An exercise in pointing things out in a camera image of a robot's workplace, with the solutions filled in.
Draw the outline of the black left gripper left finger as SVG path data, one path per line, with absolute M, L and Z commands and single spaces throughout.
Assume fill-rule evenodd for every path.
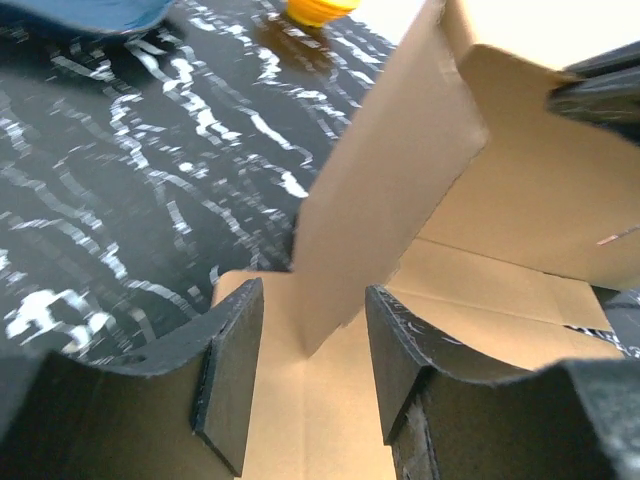
M 105 365 L 1 357 L 5 479 L 234 479 L 242 474 L 264 296 L 209 312 Z

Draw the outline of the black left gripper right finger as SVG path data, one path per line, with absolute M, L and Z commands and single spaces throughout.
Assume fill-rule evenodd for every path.
M 365 292 L 384 443 L 400 479 L 635 479 L 639 364 L 562 360 L 527 371 Z

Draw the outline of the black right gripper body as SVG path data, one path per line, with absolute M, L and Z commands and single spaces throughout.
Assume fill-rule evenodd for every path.
M 639 43 L 567 66 L 565 84 L 551 90 L 546 109 L 639 143 Z

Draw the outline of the brown cardboard box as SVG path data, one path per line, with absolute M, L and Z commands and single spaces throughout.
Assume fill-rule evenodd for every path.
M 300 208 L 292 271 L 264 277 L 246 478 L 400 479 L 370 286 L 527 371 L 627 359 L 595 289 L 639 283 L 639 149 L 546 99 L 638 38 L 635 1 L 423 4 Z

